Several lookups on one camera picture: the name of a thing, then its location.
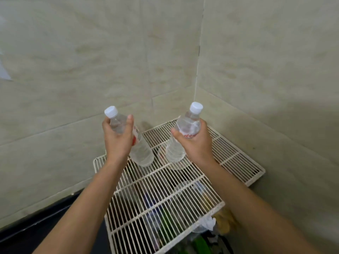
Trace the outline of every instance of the person's left hand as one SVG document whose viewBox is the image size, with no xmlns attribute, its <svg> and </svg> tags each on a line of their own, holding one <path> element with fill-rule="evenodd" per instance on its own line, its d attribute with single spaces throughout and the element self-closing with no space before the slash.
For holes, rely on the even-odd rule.
<svg viewBox="0 0 339 254">
<path fill-rule="evenodd" d="M 110 122 L 111 120 L 108 117 L 105 117 L 102 122 L 107 151 L 106 163 L 115 163 L 124 168 L 127 165 L 127 157 L 132 148 L 134 118 L 133 115 L 128 115 L 123 134 L 114 132 L 109 124 Z"/>
</svg>

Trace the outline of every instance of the water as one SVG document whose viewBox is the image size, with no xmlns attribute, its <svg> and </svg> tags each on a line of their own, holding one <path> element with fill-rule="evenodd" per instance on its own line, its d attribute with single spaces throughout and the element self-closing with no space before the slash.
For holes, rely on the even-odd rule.
<svg viewBox="0 0 339 254">
<path fill-rule="evenodd" d="M 119 113 L 115 117 L 111 118 L 111 127 L 113 131 L 118 134 L 122 134 L 125 130 L 126 120 L 127 117 Z M 130 150 L 129 156 L 139 166 L 149 166 L 154 160 L 152 149 L 136 127 L 133 128 L 133 135 L 134 145 Z"/>
<path fill-rule="evenodd" d="M 178 118 L 175 129 L 181 132 L 186 138 L 193 138 L 200 131 L 199 114 L 191 111 L 186 112 Z M 171 136 L 166 146 L 166 159 L 169 162 L 176 163 L 182 160 L 186 155 L 182 145 Z"/>
</svg>

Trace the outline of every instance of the hand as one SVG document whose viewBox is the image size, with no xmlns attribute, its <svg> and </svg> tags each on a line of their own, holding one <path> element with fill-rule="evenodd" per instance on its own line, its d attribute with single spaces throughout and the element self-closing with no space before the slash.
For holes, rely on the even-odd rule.
<svg viewBox="0 0 339 254">
<path fill-rule="evenodd" d="M 115 163 L 124 168 L 127 165 L 127 158 L 132 148 L 134 118 L 133 115 L 128 115 L 123 134 L 114 132 L 110 122 L 111 120 L 108 117 L 105 117 L 102 122 L 107 151 L 106 163 Z"/>
<path fill-rule="evenodd" d="M 199 167 L 204 167 L 214 161 L 212 153 L 212 137 L 205 120 L 200 119 L 201 128 L 199 133 L 192 139 L 185 138 L 179 131 L 171 129 L 172 135 L 184 147 L 190 161 Z"/>
</svg>

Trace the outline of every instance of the wall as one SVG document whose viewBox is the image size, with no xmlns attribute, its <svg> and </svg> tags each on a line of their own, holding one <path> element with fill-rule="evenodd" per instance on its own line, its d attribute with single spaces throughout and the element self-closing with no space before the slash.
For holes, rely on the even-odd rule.
<svg viewBox="0 0 339 254">
<path fill-rule="evenodd" d="M 203 0 L 0 0 L 0 228 L 88 184 L 103 111 L 193 100 Z"/>
<path fill-rule="evenodd" d="M 253 189 L 325 253 L 339 250 L 338 9 L 205 0 L 195 94 L 203 118 L 266 168 Z"/>
</svg>

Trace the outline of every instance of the black surface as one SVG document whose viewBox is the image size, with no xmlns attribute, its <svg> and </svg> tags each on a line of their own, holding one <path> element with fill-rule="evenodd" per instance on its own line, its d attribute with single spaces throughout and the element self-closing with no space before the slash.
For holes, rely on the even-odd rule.
<svg viewBox="0 0 339 254">
<path fill-rule="evenodd" d="M 74 196 L 62 199 L 47 209 L 34 214 L 32 217 L 19 221 L 0 232 L 0 253 L 31 254 L 53 229 L 79 194 L 77 193 Z M 111 254 L 104 221 L 100 226 L 91 253 Z"/>
</svg>

